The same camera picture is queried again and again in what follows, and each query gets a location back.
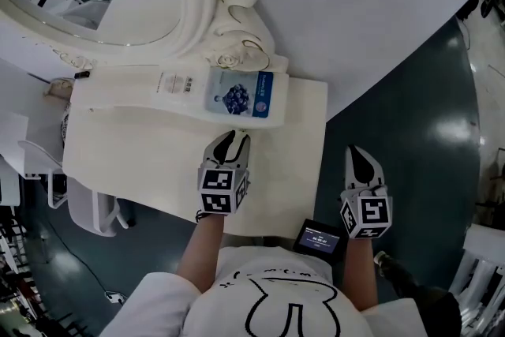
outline cartoon print on shirt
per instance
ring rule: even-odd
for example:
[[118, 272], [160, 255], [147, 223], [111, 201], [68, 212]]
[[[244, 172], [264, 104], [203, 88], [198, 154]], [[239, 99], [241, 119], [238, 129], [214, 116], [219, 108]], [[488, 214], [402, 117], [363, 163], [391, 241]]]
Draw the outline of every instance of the cartoon print on shirt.
[[[275, 272], [275, 271], [280, 271], [280, 272], [283, 272], [284, 274], [292, 274], [292, 275], [300, 275], [300, 276], [304, 276], [304, 277], [312, 277], [313, 275], [316, 276], [315, 273], [309, 273], [309, 272], [296, 272], [296, 271], [291, 271], [287, 268], [269, 268], [268, 270], [263, 270], [263, 272]], [[240, 275], [241, 273], [239, 271], [236, 271], [234, 273], [234, 279], [237, 279], [237, 277]]]
[[[263, 333], [260, 332], [263, 329], [261, 319], [269, 317], [272, 310], [279, 312], [279, 322], [269, 324], [269, 335], [279, 335], [280, 337], [310, 335], [312, 330], [309, 319], [313, 318], [318, 319], [319, 325], [327, 325], [328, 330], [325, 335], [340, 336], [339, 319], [328, 304], [338, 294], [337, 289], [333, 286], [309, 279], [267, 277], [249, 279], [249, 281], [262, 294], [249, 311], [245, 322], [245, 330], [252, 337], [263, 337]], [[302, 288], [303, 293], [299, 294], [295, 290], [292, 294], [286, 294], [286, 290], [284, 290], [284, 293], [277, 294], [275, 290], [279, 290], [283, 284], [290, 284], [291, 290], [293, 290], [292, 286]], [[310, 312], [314, 312], [316, 316], [310, 316]]]

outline ornate mirror frame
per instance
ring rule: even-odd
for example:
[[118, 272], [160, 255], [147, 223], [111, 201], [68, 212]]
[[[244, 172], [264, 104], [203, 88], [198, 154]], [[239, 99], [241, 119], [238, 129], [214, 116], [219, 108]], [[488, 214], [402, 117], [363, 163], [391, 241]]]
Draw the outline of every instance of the ornate mirror frame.
[[275, 55], [271, 34], [253, 9], [256, 1], [181, 0], [180, 21], [172, 32], [131, 46], [84, 39], [93, 35], [92, 30], [51, 16], [29, 0], [0, 0], [0, 18], [15, 24], [23, 35], [36, 37], [78, 69], [158, 65], [174, 58], [198, 57], [210, 66], [285, 71], [287, 60]]

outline black pants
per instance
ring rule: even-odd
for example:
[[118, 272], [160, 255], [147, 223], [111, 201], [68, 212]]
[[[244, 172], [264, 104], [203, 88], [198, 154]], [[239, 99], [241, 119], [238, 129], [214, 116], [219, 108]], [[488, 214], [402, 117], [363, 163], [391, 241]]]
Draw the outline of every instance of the black pants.
[[462, 321], [453, 294], [435, 287], [419, 286], [396, 260], [384, 257], [380, 270], [400, 298], [412, 298], [417, 305], [428, 337], [459, 337]]

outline white chair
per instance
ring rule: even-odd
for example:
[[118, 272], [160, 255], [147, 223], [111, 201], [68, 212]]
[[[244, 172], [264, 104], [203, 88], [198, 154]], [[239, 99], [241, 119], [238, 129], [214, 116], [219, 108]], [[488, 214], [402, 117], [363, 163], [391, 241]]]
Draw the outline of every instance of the white chair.
[[75, 2], [71, 7], [56, 6], [49, 12], [71, 23], [96, 30], [112, 0], [88, 0]]
[[[505, 298], [505, 276], [503, 276], [505, 231], [473, 224], [466, 232], [463, 248], [465, 253], [449, 292], [456, 297], [459, 303], [462, 316], [462, 334], [480, 335], [489, 325]], [[474, 267], [475, 270], [470, 280], [470, 273]], [[480, 312], [481, 299], [496, 270], [502, 274], [502, 279], [477, 323], [472, 324]]]
[[75, 178], [67, 177], [66, 196], [55, 204], [53, 202], [53, 174], [62, 173], [62, 165], [33, 142], [20, 140], [18, 144], [24, 149], [28, 159], [47, 168], [47, 203], [51, 208], [56, 209], [67, 201], [72, 221], [83, 229], [100, 236], [116, 235], [111, 227], [116, 218], [122, 227], [129, 228], [115, 197], [92, 191], [80, 184]]
[[119, 43], [166, 36], [181, 18], [181, 0], [112, 0], [96, 30]]

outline white t-shirt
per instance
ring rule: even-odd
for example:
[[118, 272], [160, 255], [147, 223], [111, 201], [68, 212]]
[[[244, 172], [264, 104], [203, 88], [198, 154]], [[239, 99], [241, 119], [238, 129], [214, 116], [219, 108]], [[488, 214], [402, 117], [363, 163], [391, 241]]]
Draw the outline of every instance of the white t-shirt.
[[204, 294], [174, 274], [146, 275], [100, 337], [280, 335], [426, 337], [412, 299], [360, 313], [322, 260], [253, 246], [221, 249]]

